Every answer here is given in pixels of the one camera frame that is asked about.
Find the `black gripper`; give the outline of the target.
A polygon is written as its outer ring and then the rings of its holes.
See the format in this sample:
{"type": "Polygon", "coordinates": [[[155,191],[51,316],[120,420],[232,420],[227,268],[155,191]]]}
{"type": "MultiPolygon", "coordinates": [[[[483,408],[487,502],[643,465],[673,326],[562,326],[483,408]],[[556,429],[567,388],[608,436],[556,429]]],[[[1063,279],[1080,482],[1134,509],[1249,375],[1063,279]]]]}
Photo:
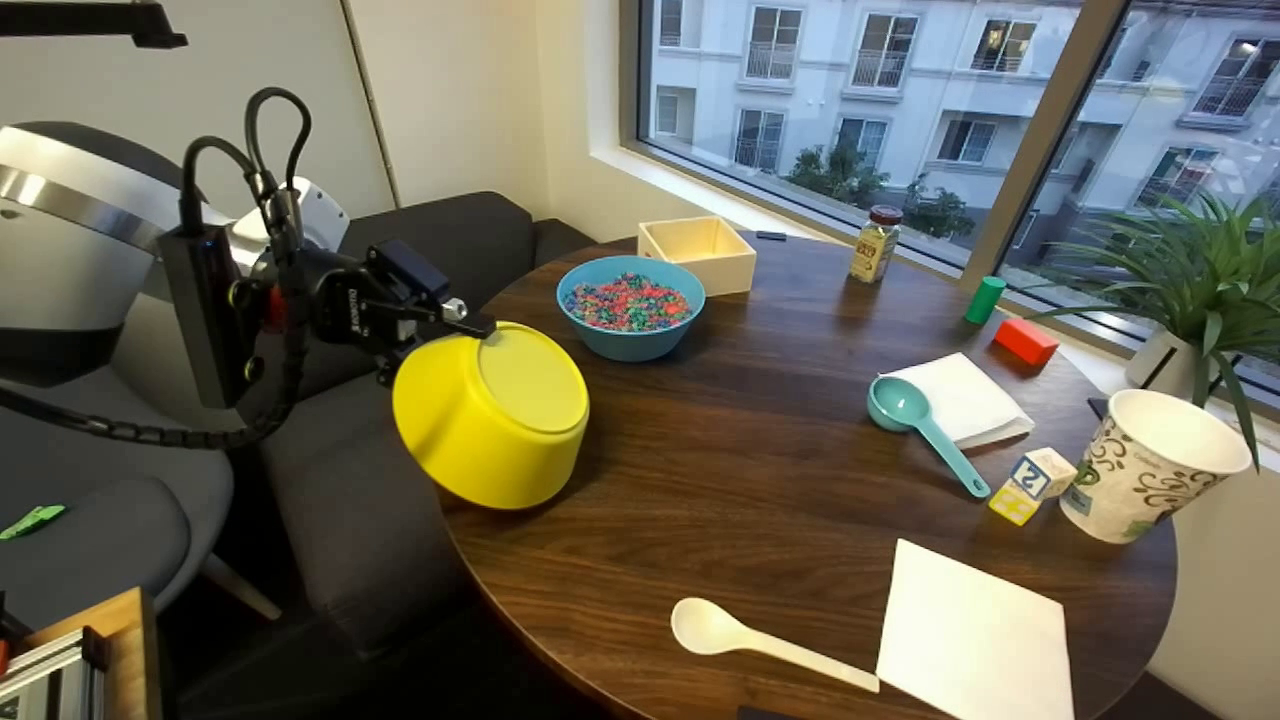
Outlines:
{"type": "Polygon", "coordinates": [[[362,256],[308,256],[308,329],[374,362],[381,381],[429,344],[431,329],[487,341],[496,326],[450,297],[446,275],[406,243],[372,243],[362,256]]]}

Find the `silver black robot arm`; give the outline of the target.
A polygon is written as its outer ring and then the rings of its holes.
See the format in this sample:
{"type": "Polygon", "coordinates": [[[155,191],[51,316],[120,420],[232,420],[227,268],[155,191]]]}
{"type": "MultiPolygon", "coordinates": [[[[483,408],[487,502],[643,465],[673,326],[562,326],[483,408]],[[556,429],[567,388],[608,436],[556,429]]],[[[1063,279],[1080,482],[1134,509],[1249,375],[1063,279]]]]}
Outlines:
{"type": "Polygon", "coordinates": [[[487,338],[450,279],[400,243],[339,261],[349,218],[308,179],[238,155],[257,212],[216,218],[188,167],[72,121],[0,133],[0,373],[62,384],[111,362],[163,271],[198,388],[227,405],[258,373],[257,331],[308,316],[329,344],[400,362],[429,331],[487,338]]]}

